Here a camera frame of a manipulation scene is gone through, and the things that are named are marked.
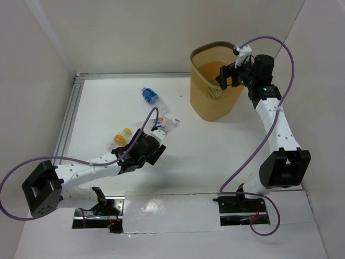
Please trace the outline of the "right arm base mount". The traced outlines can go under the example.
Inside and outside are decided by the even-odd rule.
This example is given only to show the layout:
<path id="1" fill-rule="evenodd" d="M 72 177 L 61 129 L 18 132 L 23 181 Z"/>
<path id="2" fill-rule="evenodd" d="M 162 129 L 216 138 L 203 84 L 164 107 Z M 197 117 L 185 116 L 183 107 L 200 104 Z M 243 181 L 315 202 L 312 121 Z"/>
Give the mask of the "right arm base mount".
<path id="1" fill-rule="evenodd" d="M 218 204 L 221 226 L 270 224 L 265 202 L 262 198 L 246 199 L 243 195 L 218 195 L 212 199 Z"/>

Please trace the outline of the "blue label plastic bottle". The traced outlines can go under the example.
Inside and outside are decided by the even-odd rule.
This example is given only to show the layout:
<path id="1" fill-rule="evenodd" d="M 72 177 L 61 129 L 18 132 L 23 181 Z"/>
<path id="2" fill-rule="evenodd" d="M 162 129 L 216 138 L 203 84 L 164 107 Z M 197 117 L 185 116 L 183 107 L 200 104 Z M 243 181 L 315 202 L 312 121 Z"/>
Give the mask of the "blue label plastic bottle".
<path id="1" fill-rule="evenodd" d="M 142 89 L 142 96 L 150 106 L 157 107 L 161 114 L 168 113 L 169 109 L 167 105 L 152 89 L 144 87 Z"/>

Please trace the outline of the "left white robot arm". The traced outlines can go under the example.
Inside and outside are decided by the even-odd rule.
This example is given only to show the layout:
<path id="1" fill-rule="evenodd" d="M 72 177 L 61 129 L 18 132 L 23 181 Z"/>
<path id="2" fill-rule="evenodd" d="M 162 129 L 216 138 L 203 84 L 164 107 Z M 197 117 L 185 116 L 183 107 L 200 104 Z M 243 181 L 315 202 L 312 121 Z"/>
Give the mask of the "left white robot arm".
<path id="1" fill-rule="evenodd" d="M 84 189 L 80 185 L 133 172 L 146 163 L 154 165 L 166 149 L 162 143 L 166 136 L 161 128 L 149 133 L 137 131 L 127 146 L 117 147 L 85 165 L 41 162 L 22 184 L 31 216 L 43 217 L 58 208 L 81 208 L 101 215 L 110 205 L 101 188 Z"/>

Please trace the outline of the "orange cap small bottle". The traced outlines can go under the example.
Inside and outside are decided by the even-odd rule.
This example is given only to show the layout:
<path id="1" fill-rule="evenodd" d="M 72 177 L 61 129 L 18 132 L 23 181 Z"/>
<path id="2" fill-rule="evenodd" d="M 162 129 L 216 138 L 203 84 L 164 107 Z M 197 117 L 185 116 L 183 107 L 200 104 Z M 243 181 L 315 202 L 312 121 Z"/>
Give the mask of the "orange cap small bottle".
<path id="1" fill-rule="evenodd" d="M 111 152 L 112 150 L 116 149 L 117 147 L 124 147 L 127 145 L 131 138 L 132 138 L 132 130 L 128 127 L 124 128 L 118 134 L 114 136 L 114 138 L 108 144 L 108 150 Z"/>

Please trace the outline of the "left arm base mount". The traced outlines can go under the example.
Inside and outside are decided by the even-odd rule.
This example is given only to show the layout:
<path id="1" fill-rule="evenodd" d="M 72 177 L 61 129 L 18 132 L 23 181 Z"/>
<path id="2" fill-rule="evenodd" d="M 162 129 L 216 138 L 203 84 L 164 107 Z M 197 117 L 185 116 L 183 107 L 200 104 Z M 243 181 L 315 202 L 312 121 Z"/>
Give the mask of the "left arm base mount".
<path id="1" fill-rule="evenodd" d="M 92 187 L 97 203 L 89 210 L 76 208 L 72 223 L 73 229 L 107 228 L 110 233 L 123 233 L 124 196 L 106 197 L 99 187 Z"/>

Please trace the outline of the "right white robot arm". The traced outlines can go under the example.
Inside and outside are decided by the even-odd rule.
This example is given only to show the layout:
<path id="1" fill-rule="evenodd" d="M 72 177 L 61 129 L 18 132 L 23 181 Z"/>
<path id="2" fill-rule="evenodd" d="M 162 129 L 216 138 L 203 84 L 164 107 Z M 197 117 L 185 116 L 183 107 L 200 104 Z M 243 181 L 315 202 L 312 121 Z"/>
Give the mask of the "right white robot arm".
<path id="1" fill-rule="evenodd" d="M 289 127 L 281 93 L 272 84 L 273 68 L 273 57 L 246 54 L 221 67 L 216 77 L 222 89 L 226 88 L 227 79 L 231 79 L 232 87 L 243 85 L 248 89 L 248 97 L 263 122 L 265 141 L 270 147 L 270 154 L 261 164 L 258 176 L 238 188 L 235 205 L 242 212 L 253 207 L 254 199 L 260 195 L 300 185 L 311 161 L 310 152 L 301 148 Z"/>

